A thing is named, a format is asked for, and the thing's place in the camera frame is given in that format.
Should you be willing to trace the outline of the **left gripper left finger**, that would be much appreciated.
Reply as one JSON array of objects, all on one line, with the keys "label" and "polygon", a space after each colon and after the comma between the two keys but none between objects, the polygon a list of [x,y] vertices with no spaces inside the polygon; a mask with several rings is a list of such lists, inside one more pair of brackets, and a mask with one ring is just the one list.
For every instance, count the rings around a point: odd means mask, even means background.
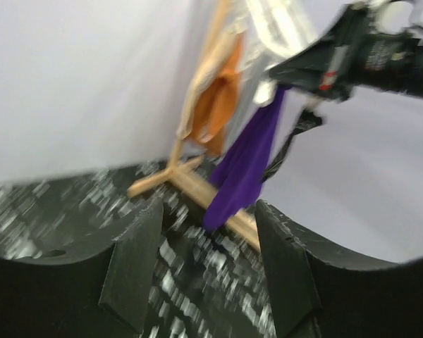
[{"label": "left gripper left finger", "polygon": [[39,258],[0,257],[0,337],[139,337],[163,212],[154,197]]}]

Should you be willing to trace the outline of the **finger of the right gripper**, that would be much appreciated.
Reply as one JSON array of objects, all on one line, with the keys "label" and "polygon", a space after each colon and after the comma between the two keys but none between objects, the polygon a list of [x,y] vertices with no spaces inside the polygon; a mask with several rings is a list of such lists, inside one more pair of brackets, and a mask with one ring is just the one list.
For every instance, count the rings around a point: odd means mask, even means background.
[{"label": "finger of the right gripper", "polygon": [[319,88],[335,53],[340,31],[341,26],[334,25],[307,49],[268,70],[268,76],[281,85],[295,87],[304,92],[341,92],[342,83],[338,81],[333,83],[331,88]]}]

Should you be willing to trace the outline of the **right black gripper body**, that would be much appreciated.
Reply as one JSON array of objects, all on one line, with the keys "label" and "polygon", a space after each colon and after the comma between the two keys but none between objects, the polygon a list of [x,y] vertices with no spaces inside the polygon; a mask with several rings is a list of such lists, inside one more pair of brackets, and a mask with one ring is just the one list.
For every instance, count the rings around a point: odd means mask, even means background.
[{"label": "right black gripper body", "polygon": [[329,57],[317,95],[347,100],[355,86],[423,99],[423,26],[413,20],[398,33],[382,32],[392,1],[358,1],[345,7],[320,41]]}]

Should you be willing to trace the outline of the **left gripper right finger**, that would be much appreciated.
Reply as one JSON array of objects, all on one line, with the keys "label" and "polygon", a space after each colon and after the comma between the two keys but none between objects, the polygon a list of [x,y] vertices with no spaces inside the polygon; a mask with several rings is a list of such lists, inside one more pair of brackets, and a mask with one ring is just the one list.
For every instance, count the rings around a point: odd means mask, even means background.
[{"label": "left gripper right finger", "polygon": [[357,253],[262,200],[255,218],[278,337],[423,338],[423,257]]}]

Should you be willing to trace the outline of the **black striped sock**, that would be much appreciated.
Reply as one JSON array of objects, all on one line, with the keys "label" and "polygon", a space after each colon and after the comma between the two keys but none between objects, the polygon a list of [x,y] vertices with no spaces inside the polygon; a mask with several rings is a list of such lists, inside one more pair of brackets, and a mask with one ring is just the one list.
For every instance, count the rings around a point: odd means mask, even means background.
[{"label": "black striped sock", "polygon": [[291,132],[286,137],[278,153],[274,156],[274,159],[264,171],[264,174],[262,176],[262,182],[266,182],[278,172],[278,170],[286,160],[286,157],[288,155],[288,152],[290,151],[294,139],[299,134],[323,125],[324,118],[315,113],[315,110],[317,109],[320,103],[321,99],[310,99],[302,107],[302,111],[296,119]]}]

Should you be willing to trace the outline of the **white clip hanger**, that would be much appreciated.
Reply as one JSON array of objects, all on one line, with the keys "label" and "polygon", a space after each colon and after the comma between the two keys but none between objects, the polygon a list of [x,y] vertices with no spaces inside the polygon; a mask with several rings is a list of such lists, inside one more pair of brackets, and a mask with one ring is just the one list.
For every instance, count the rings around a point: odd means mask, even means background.
[{"label": "white clip hanger", "polygon": [[[273,101],[276,87],[282,85],[268,76],[268,70],[301,53],[322,36],[318,37],[314,34],[307,14],[297,1],[246,1],[246,4],[254,21],[258,40],[266,52],[274,58],[274,63],[266,69],[254,96],[256,104],[266,106]],[[409,22],[415,20],[422,25],[419,17],[423,11],[423,1],[411,1],[411,5]],[[317,95],[317,92],[301,92],[308,95],[308,100],[343,102],[321,97]]]}]

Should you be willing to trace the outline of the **orange cloth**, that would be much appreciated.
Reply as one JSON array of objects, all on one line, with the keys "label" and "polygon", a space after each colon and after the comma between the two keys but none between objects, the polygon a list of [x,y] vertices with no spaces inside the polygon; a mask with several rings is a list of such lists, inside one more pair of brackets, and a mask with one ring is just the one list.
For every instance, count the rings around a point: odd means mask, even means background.
[{"label": "orange cloth", "polygon": [[195,102],[188,138],[212,157],[223,153],[226,128],[238,105],[244,40],[245,33],[224,34],[200,66],[205,89]]}]

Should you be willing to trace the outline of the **purple cloth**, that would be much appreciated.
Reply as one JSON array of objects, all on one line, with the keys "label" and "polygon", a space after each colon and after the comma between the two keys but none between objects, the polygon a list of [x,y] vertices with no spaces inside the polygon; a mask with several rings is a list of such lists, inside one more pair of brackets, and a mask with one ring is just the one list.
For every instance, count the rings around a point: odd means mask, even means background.
[{"label": "purple cloth", "polygon": [[257,109],[223,160],[210,175],[217,194],[205,211],[203,225],[213,232],[240,209],[252,205],[262,190],[262,177],[269,163],[283,98],[289,90],[279,86],[274,100]]}]

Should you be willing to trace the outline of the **wooden drying rack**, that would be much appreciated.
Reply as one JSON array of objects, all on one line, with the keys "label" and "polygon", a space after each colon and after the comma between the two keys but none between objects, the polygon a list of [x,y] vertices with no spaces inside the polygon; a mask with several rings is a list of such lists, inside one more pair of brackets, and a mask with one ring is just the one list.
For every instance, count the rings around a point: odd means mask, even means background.
[{"label": "wooden drying rack", "polygon": [[208,208],[215,198],[217,189],[195,172],[195,168],[203,162],[204,157],[197,156],[181,163],[180,156],[187,140],[192,140],[204,147],[212,139],[210,135],[204,136],[202,132],[197,134],[197,139],[192,138],[194,108],[200,95],[218,78],[221,69],[234,50],[240,33],[247,29],[245,19],[248,15],[249,10],[244,1],[217,2],[200,63],[185,95],[176,140],[166,168],[135,181],[127,189],[128,197],[133,198],[151,188],[170,182],[203,209]]}]

